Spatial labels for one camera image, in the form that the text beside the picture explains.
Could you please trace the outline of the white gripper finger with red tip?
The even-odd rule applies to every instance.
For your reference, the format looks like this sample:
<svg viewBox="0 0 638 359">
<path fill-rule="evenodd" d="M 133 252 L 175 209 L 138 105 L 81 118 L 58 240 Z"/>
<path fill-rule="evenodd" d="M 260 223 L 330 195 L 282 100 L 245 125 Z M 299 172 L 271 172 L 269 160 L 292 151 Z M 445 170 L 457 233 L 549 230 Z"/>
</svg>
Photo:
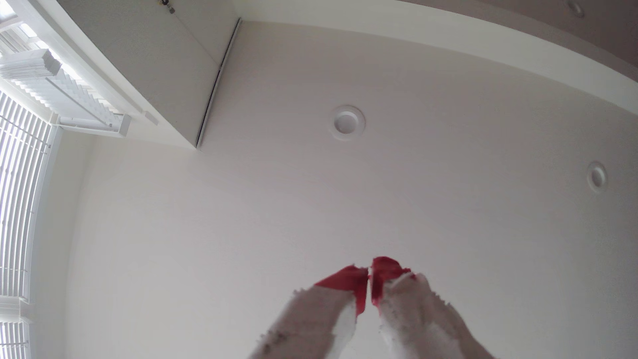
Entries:
<svg viewBox="0 0 638 359">
<path fill-rule="evenodd" d="M 339 358 L 366 306 L 369 270 L 346 266 L 295 291 L 250 358 Z"/>
<path fill-rule="evenodd" d="M 371 299 L 391 358 L 493 358 L 422 273 L 390 257 L 372 260 Z"/>
</svg>

